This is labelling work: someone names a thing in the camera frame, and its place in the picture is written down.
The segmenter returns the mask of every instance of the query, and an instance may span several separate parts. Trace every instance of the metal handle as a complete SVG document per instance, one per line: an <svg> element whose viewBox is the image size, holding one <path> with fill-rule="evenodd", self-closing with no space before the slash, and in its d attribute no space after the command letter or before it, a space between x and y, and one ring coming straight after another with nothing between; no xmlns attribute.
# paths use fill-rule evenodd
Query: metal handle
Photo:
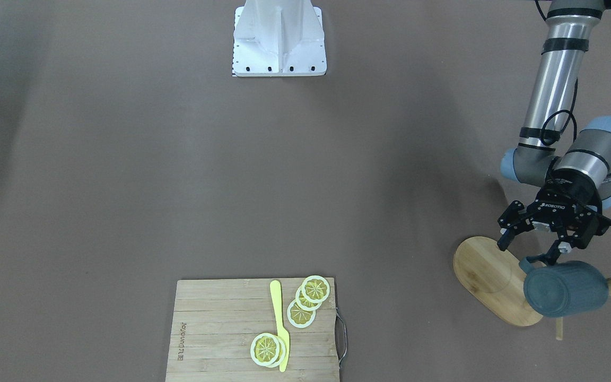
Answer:
<svg viewBox="0 0 611 382"><path fill-rule="evenodd" d="M346 322L344 321L344 319L341 317L341 314L339 313L339 307L336 307L336 320L341 322L341 325L344 329L344 353L342 355L339 356L339 368L342 367L342 363L344 362L344 358L347 355L347 329L346 329ZM336 341L336 352L338 353L338 341Z"/></svg>

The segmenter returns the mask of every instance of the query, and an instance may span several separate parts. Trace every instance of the yellow knife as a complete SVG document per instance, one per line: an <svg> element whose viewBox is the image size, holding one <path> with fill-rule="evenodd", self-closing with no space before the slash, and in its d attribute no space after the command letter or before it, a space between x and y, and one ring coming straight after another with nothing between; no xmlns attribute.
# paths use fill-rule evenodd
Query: yellow knife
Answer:
<svg viewBox="0 0 611 382"><path fill-rule="evenodd" d="M277 323L277 336L284 341L286 345L286 353L284 360L280 363L280 372L286 370L286 363L289 361L289 332L284 328L284 320L282 319L282 285L278 280L270 281L270 297L272 298L272 309L275 310L275 322Z"/></svg>

